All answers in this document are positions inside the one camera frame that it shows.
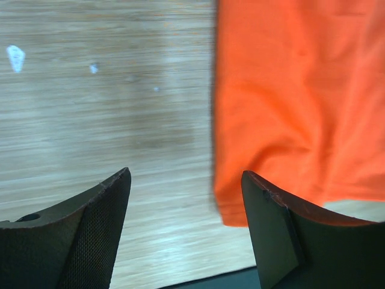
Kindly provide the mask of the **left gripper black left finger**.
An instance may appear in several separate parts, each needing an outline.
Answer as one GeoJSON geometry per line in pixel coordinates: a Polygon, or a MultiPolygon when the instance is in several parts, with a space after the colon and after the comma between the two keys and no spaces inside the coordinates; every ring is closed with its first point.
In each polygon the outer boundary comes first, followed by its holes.
{"type": "Polygon", "coordinates": [[[131,173],[11,222],[1,222],[1,288],[109,288],[131,173]]]}

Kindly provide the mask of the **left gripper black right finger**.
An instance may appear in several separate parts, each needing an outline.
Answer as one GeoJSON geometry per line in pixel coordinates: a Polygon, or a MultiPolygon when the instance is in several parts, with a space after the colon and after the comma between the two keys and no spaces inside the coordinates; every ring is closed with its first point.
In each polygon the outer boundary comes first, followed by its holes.
{"type": "Polygon", "coordinates": [[[319,207],[251,171],[241,186],[262,288],[384,287],[384,223],[319,207]]]}

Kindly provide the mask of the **orange t-shirt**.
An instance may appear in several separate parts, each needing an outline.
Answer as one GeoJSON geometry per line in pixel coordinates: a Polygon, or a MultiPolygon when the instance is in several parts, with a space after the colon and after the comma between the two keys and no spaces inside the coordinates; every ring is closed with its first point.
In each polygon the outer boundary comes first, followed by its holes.
{"type": "Polygon", "coordinates": [[[384,2],[219,1],[214,196],[251,170],[309,202],[384,200],[384,2]]]}

